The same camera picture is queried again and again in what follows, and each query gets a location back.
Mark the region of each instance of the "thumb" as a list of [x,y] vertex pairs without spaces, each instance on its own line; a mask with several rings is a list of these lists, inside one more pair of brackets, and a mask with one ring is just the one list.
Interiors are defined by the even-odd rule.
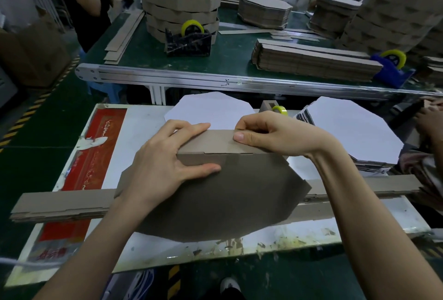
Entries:
[[200,166],[184,166],[182,169],[182,180],[205,178],[206,176],[219,172],[222,168],[215,163],[205,163]]
[[252,131],[234,133],[234,140],[245,145],[269,148],[269,135]]

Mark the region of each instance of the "cable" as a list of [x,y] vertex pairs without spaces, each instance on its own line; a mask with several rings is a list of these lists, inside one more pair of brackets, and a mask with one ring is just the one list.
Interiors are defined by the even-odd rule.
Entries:
[[60,267],[64,262],[54,262],[54,263],[37,263],[33,261],[18,261],[17,259],[0,257],[0,264],[4,265],[15,265],[15,266],[25,266],[25,267]]

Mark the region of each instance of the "green table surface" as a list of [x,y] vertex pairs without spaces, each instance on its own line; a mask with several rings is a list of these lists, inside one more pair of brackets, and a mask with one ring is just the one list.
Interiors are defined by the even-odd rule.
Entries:
[[[87,53],[85,63],[103,64],[106,55],[105,47],[115,36],[125,22],[128,14],[121,14],[112,23],[111,27],[97,41]],[[219,9],[220,22],[245,24],[236,16],[234,9]],[[308,17],[302,13],[292,12],[287,28],[307,28]],[[146,30],[146,21],[143,19],[126,48],[119,66],[152,68],[170,71],[185,71],[191,73],[209,73],[231,76],[260,77],[271,79],[286,79],[324,84],[354,85],[372,88],[390,88],[380,82],[350,82],[320,77],[294,75],[289,73],[275,73],[259,70],[251,63],[252,49],[258,38],[270,39],[268,33],[221,35],[217,34],[209,57],[167,57],[164,53],[164,44],[158,42]],[[319,42],[300,39],[299,44],[334,48],[330,39],[320,39]],[[405,84],[403,89],[423,90],[419,84]]]

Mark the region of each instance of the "white table surface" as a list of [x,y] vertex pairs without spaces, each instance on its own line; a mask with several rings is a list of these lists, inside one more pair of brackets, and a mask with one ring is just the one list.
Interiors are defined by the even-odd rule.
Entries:
[[[129,107],[129,105],[96,105],[53,191],[58,191],[63,187],[66,173],[75,159],[76,149],[85,144],[84,135],[95,110],[104,107],[124,108]],[[149,115],[150,119],[152,119],[150,126],[153,130],[147,131],[147,133],[155,133],[157,129],[163,125],[163,116],[171,108],[171,106],[149,106]],[[289,115],[293,116],[297,112],[298,111],[289,111]],[[303,179],[320,178],[310,160],[304,157],[290,157],[288,162]],[[382,202],[408,235],[417,236],[431,231],[429,225],[406,197],[383,199]],[[99,222],[100,219],[91,221],[87,235],[93,231]],[[27,260],[42,227],[43,224],[35,225],[19,256],[20,261]],[[114,268],[114,272],[146,269],[159,265],[182,264],[190,261],[213,258],[235,257],[254,253],[263,254],[265,252],[336,243],[341,243],[341,239],[335,218],[269,226],[242,238],[228,241],[179,243],[160,237],[134,233],[123,249]],[[27,272],[26,270],[24,271],[23,268],[16,266],[9,276],[6,286],[27,285],[47,281],[56,271],[57,268]]]

